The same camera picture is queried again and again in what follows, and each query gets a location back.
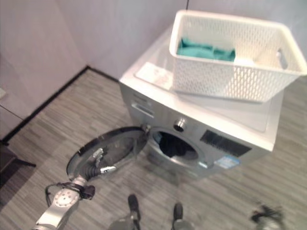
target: washing machine top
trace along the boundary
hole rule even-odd
[[[171,27],[126,71],[120,83],[163,105],[266,149],[275,143],[283,92],[266,103],[186,95],[171,90]]]

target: label sticker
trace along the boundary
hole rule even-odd
[[[232,156],[223,156],[221,159],[218,159],[214,164],[222,167],[223,169],[230,169],[240,164],[239,159]]]
[[[135,76],[165,90],[173,85],[173,73],[150,62],[146,62]]]

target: black baseboard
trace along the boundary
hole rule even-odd
[[[8,145],[8,141],[26,124],[29,123],[40,111],[42,111],[48,104],[50,104],[57,96],[59,96],[67,87],[69,87],[74,81],[76,81],[82,74],[84,74],[88,69],[91,69],[89,66],[84,67],[76,76],[74,76],[69,82],[67,82],[62,88],[55,92],[51,97],[49,97],[44,103],[42,103],[37,109],[34,110],[31,115],[29,115],[25,120],[23,120],[15,129],[9,132],[2,140],[3,145]]]
[[[90,66],[89,66],[89,69],[90,69],[91,71],[95,72],[95,73],[98,73],[98,74],[100,74],[100,75],[102,75],[102,76],[104,76],[104,77],[106,77],[106,78],[112,80],[112,81],[118,82],[118,80],[117,80],[116,78],[113,78],[112,76],[110,76],[110,75],[104,73],[103,71],[100,71],[100,70],[98,70],[98,69],[92,68],[92,67],[90,67]]]

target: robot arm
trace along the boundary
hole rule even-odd
[[[68,218],[77,209],[80,199],[92,199],[95,194],[95,187],[85,186],[92,177],[112,172],[117,168],[107,166],[104,168],[95,168],[87,165],[82,171],[82,176],[73,179],[67,183],[66,188],[56,193],[50,207],[36,222],[32,230],[61,230],[64,228]]]
[[[63,229],[69,216],[78,207],[80,194],[86,182],[82,177],[77,177],[70,184],[70,188],[58,191],[51,206],[39,218],[32,230]]]

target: silver washing machine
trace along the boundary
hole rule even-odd
[[[273,150],[283,92],[247,103],[172,92],[171,28],[120,79],[133,123],[147,135],[150,159],[204,177]]]

